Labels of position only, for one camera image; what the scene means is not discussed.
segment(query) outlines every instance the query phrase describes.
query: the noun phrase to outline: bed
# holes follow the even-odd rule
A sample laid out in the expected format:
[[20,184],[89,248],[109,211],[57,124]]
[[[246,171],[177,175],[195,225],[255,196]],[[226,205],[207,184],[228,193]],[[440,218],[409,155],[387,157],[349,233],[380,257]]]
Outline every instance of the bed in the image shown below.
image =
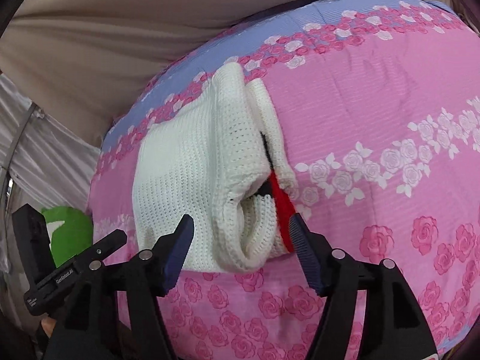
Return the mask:
[[[272,98],[296,210],[354,258],[395,260],[445,353],[480,313],[479,57],[476,34],[432,1],[318,0],[231,28],[160,72],[107,134],[89,197],[94,237],[120,228],[128,243],[106,263],[138,252],[131,191],[148,129],[236,61]],[[178,355],[195,360],[303,359],[324,304],[295,255],[250,274],[183,271],[159,302]],[[347,360],[364,293],[357,303]],[[119,310],[128,323],[124,294]]]

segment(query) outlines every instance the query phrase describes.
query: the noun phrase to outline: tent pole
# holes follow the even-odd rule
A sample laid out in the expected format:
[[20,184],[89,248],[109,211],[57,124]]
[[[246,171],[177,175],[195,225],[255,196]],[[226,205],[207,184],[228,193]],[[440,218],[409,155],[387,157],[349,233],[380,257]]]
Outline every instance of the tent pole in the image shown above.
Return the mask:
[[25,130],[30,117],[32,116],[33,112],[37,109],[37,105],[32,102],[30,107],[26,110],[23,114],[22,119],[20,120],[20,124],[13,136],[11,141],[11,145],[7,151],[7,155],[3,161],[3,164],[0,168],[0,251],[5,254],[5,256],[0,255],[0,265],[2,263],[1,260],[5,263],[6,272],[10,270],[8,264],[8,254],[7,254],[7,189],[8,189],[8,182],[9,182],[9,169],[11,165],[11,161],[14,157],[15,149],[18,146],[18,142],[22,137],[23,131]]

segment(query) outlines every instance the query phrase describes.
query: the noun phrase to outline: beige fabric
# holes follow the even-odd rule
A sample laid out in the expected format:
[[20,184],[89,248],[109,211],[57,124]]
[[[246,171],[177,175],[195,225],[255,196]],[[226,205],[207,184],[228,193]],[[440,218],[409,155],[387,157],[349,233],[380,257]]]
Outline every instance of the beige fabric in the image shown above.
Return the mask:
[[25,0],[0,40],[0,69],[100,145],[160,69],[243,17],[289,1]]

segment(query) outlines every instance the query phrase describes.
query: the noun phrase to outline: tent wall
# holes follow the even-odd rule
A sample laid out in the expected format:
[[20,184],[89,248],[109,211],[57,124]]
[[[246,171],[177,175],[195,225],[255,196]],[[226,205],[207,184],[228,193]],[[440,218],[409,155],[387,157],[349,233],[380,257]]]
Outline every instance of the tent wall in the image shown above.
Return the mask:
[[[0,76],[0,163],[31,101]],[[34,112],[15,150],[10,174],[42,207],[84,210],[99,149],[76,137],[48,115]]]
[[17,327],[32,335],[38,328],[40,317],[30,315],[23,302],[23,294],[29,289],[29,284],[20,260],[14,229],[11,223],[11,213],[27,203],[37,210],[42,208],[39,202],[22,191],[21,188],[14,185],[6,213],[7,228],[5,230],[8,245],[8,258],[11,269],[8,274],[4,275],[7,287],[6,291],[0,293],[0,306],[3,314],[10,321],[12,321]]
[[0,69],[99,146],[161,69],[244,17],[290,1],[25,0],[0,40]]

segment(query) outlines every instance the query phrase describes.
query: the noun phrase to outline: green toy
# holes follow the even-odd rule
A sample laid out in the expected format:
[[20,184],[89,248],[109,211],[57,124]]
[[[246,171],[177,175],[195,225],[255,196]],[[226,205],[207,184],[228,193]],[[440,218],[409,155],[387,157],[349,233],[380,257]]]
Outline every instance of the green toy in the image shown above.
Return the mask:
[[72,207],[43,209],[50,236],[50,249],[57,268],[93,244],[93,223]]

